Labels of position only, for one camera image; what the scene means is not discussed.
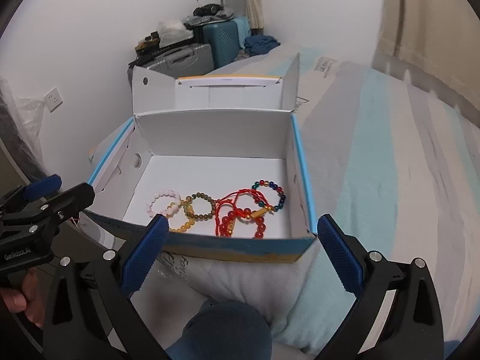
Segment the person's left hand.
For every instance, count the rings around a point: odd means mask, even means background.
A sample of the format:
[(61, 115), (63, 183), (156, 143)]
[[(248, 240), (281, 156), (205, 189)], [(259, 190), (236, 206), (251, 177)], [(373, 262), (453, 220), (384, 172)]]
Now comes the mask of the person's left hand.
[(35, 267), (27, 270), (20, 289), (1, 289), (1, 297), (11, 313), (24, 313), (31, 323), (43, 328), (46, 308)]

